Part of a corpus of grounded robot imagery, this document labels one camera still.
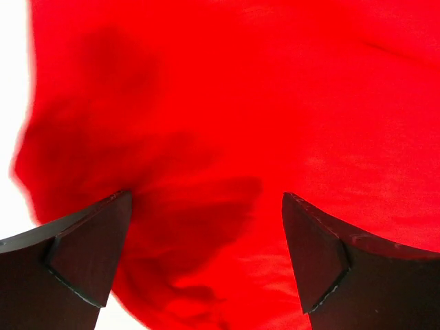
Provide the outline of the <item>red t shirt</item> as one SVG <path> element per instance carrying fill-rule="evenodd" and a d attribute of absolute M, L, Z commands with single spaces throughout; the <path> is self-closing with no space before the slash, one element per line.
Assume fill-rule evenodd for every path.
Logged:
<path fill-rule="evenodd" d="M 439 250 L 438 1 L 31 1 L 14 177 L 47 223 L 118 190 L 149 329 L 308 329 L 292 192 Z"/>

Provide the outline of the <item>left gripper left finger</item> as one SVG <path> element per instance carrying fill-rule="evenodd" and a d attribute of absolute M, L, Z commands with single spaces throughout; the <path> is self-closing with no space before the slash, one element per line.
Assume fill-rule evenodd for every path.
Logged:
<path fill-rule="evenodd" d="M 1 240 L 1 329 L 94 329 L 107 305 L 132 196 Z"/>

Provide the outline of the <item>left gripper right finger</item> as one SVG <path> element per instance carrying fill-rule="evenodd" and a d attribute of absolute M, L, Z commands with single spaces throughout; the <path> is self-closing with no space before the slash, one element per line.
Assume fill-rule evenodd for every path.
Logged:
<path fill-rule="evenodd" d="M 282 217 L 313 329 L 438 329 L 439 254 L 376 236 L 286 193 Z"/>

